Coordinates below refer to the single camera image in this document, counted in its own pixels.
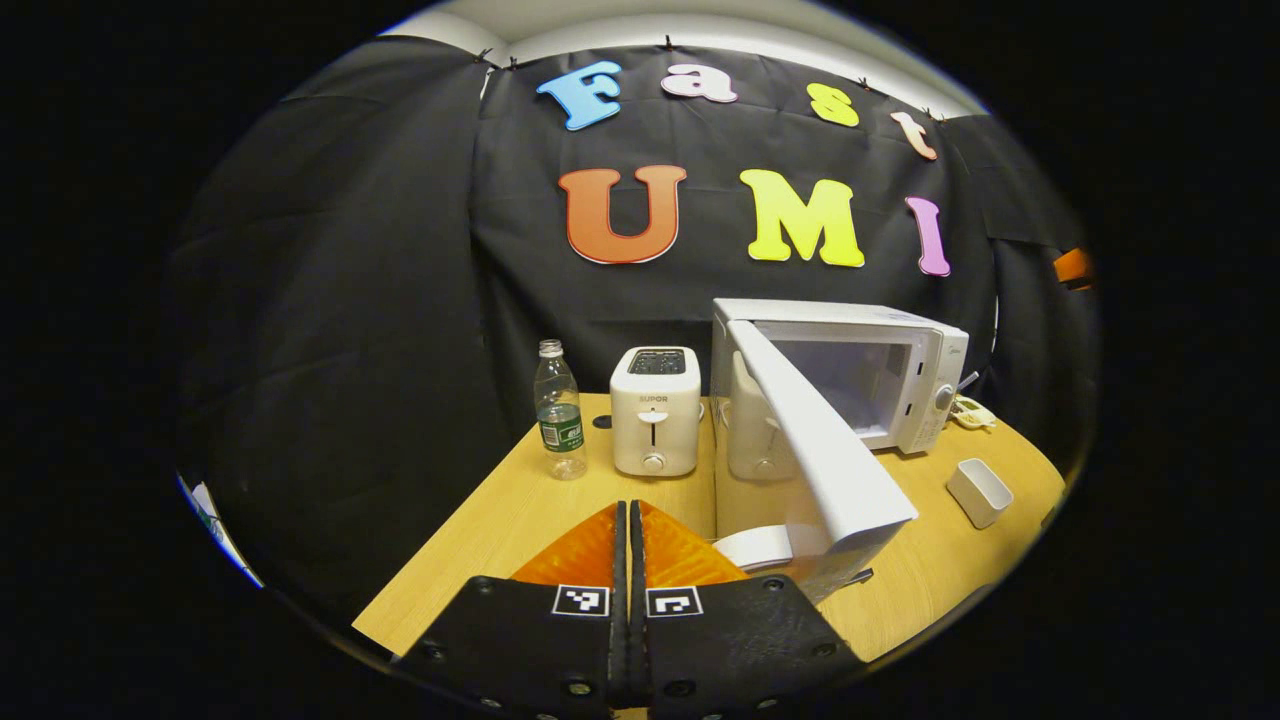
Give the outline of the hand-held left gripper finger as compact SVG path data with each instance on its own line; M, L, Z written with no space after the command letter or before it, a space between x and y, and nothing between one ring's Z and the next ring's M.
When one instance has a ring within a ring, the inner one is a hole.
M397 660L497 719L608 719L625 684L627 509L594 512L511 577L468 578Z
M710 544L641 500L628 538L628 682L650 719L803 719L864 673L792 578L710 565Z

